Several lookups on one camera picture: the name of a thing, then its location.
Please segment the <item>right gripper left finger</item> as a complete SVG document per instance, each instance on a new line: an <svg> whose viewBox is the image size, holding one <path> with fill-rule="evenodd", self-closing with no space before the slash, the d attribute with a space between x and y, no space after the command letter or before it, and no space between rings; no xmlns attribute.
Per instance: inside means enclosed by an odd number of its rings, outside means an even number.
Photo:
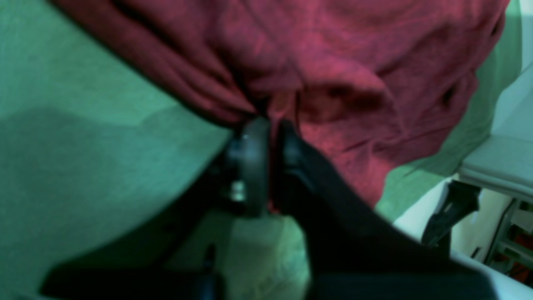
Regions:
<svg viewBox="0 0 533 300"><path fill-rule="evenodd" d="M224 145L172 204L115 241L51 269L42 295L58 300L222 300L216 248L197 251L199 271L168 266L208 212L259 217L269 202L270 122L257 118Z"/></svg>

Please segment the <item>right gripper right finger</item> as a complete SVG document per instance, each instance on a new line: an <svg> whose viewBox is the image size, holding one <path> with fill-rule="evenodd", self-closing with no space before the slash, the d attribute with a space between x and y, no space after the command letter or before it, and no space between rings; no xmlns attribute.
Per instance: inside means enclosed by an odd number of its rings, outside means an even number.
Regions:
<svg viewBox="0 0 533 300"><path fill-rule="evenodd" d="M304 232L307 300L496 300L490 279L428 249L368 207L288 121L279 126L277 204Z"/></svg>

